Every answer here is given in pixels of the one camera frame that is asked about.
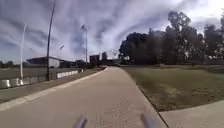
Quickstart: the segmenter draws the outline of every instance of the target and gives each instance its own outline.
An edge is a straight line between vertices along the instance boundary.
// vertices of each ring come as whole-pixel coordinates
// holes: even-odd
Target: roof
[[[56,57],[52,57],[52,56],[49,56],[49,58],[50,58],[50,59],[54,59],[54,60],[58,60],[58,61],[73,62],[73,61],[67,61],[67,60],[63,60],[63,59],[56,58]],[[47,59],[47,56],[30,58],[30,59],[27,59],[27,61],[29,61],[29,60],[34,60],[34,59]]]

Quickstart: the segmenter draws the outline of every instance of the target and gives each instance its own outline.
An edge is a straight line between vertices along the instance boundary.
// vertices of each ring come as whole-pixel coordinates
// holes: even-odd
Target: green lawn
[[[158,111],[224,99],[224,74],[187,68],[124,68]]]

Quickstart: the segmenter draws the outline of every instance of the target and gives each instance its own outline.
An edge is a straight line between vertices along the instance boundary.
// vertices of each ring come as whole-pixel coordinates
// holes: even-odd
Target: light pole
[[[81,28],[84,32],[86,32],[86,66],[87,66],[87,57],[88,57],[88,41],[87,41],[87,33],[88,33],[88,30],[86,28],[85,25],[82,25],[82,28]]]
[[[54,5],[52,9],[52,14],[51,14],[51,20],[50,20],[50,26],[49,26],[49,33],[48,33],[48,42],[47,42],[47,80],[50,80],[50,70],[49,70],[49,50],[50,50],[50,41],[51,41],[51,26],[52,26],[52,21],[54,17],[54,10],[55,10],[55,5],[56,5],[56,0],[54,0]]]
[[[20,78],[21,79],[23,78],[23,42],[24,42],[24,38],[25,38],[26,25],[27,25],[27,23],[24,24],[22,40],[21,40],[21,49],[20,49]]]

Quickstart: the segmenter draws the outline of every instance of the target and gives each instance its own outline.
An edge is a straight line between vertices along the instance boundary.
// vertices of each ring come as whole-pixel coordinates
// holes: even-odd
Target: fence
[[[50,79],[55,80],[55,79],[59,79],[62,77],[74,75],[77,73],[78,73],[78,71],[50,73]],[[37,76],[33,76],[33,77],[27,76],[27,77],[23,77],[22,79],[21,78],[13,78],[13,79],[0,80],[0,90],[41,83],[44,81],[47,81],[46,74],[37,75]]]

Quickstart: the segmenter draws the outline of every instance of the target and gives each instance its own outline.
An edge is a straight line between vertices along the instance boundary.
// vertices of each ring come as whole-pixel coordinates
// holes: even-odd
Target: blue sky
[[[0,0],[0,60],[20,60],[20,42],[27,22],[24,60],[46,56],[53,0]],[[118,49],[131,32],[164,30],[171,10],[183,11],[199,31],[207,23],[220,26],[223,0],[57,0],[50,55],[66,60],[84,59],[84,33],[88,28],[88,54]]]

